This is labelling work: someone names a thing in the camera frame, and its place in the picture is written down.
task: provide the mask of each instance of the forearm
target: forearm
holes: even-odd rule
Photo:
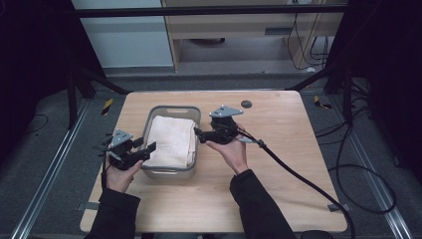
[[[233,177],[230,191],[240,207],[248,239],[296,238],[282,211],[252,170]]]
[[[139,201],[137,197],[105,189],[93,228],[86,238],[133,239]]]

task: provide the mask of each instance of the hand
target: hand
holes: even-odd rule
[[[142,167],[143,160],[138,161],[133,167],[128,170],[119,170],[114,166],[109,166],[109,157],[106,156],[106,187],[121,193],[125,193],[133,181],[133,176]]]
[[[237,123],[237,126],[243,129],[242,125]],[[237,139],[227,143],[219,144],[213,141],[205,142],[209,147],[219,151],[226,163],[235,171],[236,175],[249,169],[246,158],[246,143],[240,142]]]

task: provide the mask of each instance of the white fabric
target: white fabric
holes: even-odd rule
[[[156,141],[156,150],[151,154],[150,160],[143,165],[188,167],[195,151],[194,127],[195,122],[192,119],[155,117],[149,130],[147,144]]]

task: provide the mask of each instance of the light wood tabletop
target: light wood tabletop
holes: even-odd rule
[[[241,101],[252,102],[243,109]],[[244,113],[233,119],[262,139],[283,162],[337,199],[310,120],[297,92],[153,92],[129,94],[116,128],[142,136],[150,110],[156,106],[194,106],[201,111],[201,129],[211,130],[209,113],[225,105]],[[196,172],[190,179],[152,179],[136,174],[127,193],[141,199],[139,232],[243,232],[239,208],[230,191],[234,173],[222,156],[198,145]],[[341,212],[329,212],[330,202],[291,176],[256,144],[247,145],[248,164],[275,199],[294,231],[346,229]],[[102,194],[100,173],[90,202]],[[87,209],[81,229],[90,231],[96,211]]]

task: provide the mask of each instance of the person's left hand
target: person's left hand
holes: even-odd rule
[[[142,167],[143,160],[138,161],[128,170],[119,170],[113,166],[109,166],[108,154],[106,156],[106,187],[121,193],[125,193],[133,181],[133,176]]]

